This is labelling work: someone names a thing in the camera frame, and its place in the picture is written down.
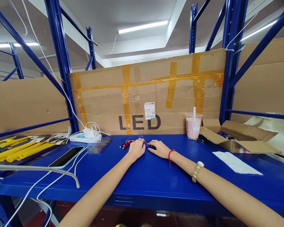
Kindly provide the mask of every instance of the phone screen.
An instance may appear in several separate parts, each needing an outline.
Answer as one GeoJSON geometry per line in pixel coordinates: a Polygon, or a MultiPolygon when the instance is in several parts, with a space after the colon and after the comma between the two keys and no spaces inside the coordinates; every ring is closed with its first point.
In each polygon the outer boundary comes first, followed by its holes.
{"type": "Polygon", "coordinates": [[[76,154],[78,154],[80,151],[82,151],[84,147],[74,147],[71,148],[68,152],[66,152],[64,155],[62,155],[60,158],[58,158],[56,161],[54,161],[49,167],[60,167],[64,166],[66,163],[68,163],[69,160],[71,160],[76,154]]]}

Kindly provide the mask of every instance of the woman's left hand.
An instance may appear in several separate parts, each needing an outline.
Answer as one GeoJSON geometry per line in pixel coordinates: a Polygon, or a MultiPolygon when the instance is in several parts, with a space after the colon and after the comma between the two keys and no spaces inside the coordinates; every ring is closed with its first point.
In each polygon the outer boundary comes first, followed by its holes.
{"type": "Polygon", "coordinates": [[[138,158],[140,158],[145,153],[145,140],[137,139],[130,144],[129,151],[127,155],[133,158],[133,162],[135,162],[138,158]]]}

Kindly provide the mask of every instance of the cardboard box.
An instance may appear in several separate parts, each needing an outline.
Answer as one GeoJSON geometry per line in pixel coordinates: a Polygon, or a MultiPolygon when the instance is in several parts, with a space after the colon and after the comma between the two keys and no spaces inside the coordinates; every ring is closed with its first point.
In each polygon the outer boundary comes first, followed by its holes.
{"type": "Polygon", "coordinates": [[[185,114],[218,118],[226,54],[219,49],[71,73],[78,117],[111,135],[185,134],[185,114]],[[153,102],[155,119],[144,104],[153,102]]]}
{"type": "Polygon", "coordinates": [[[224,132],[233,136],[237,140],[228,140],[217,132],[217,125],[220,125],[218,119],[204,119],[200,128],[200,134],[205,136],[208,140],[230,151],[231,153],[244,153],[244,154],[263,154],[281,153],[276,148],[267,143],[277,133],[259,129],[253,126],[236,123],[233,121],[225,121],[219,127],[219,132],[224,132]]]}
{"type": "MultiPolygon", "coordinates": [[[[241,51],[239,67],[259,43],[250,43],[241,51]]],[[[273,39],[238,81],[234,110],[284,113],[284,38],[273,39]]],[[[231,120],[246,122],[251,116],[231,114],[231,120]]]]}
{"type": "MultiPolygon", "coordinates": [[[[65,99],[46,77],[0,82],[0,132],[68,118],[65,99]]],[[[24,133],[67,132],[69,121],[24,133]]]]}

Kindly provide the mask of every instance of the power strip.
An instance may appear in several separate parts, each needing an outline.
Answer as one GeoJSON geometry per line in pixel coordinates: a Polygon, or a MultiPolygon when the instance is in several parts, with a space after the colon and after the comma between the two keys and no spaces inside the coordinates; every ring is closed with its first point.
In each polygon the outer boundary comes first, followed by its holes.
{"type": "Polygon", "coordinates": [[[95,141],[102,138],[101,134],[96,135],[96,137],[87,138],[85,137],[84,133],[77,133],[69,138],[70,141],[73,142],[81,142],[81,143],[94,143],[95,141]]]}

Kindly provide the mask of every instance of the hand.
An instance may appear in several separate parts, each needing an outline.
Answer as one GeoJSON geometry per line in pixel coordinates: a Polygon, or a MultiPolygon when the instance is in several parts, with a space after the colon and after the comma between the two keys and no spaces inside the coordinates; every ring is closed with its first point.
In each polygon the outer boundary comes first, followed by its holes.
{"type": "Polygon", "coordinates": [[[150,152],[154,153],[155,155],[158,155],[160,158],[168,159],[170,149],[162,141],[152,140],[147,145],[153,145],[156,147],[156,150],[148,148],[150,152]]]}
{"type": "Polygon", "coordinates": [[[145,153],[144,143],[145,140],[139,138],[130,144],[127,154],[133,158],[134,162],[145,153]]]}

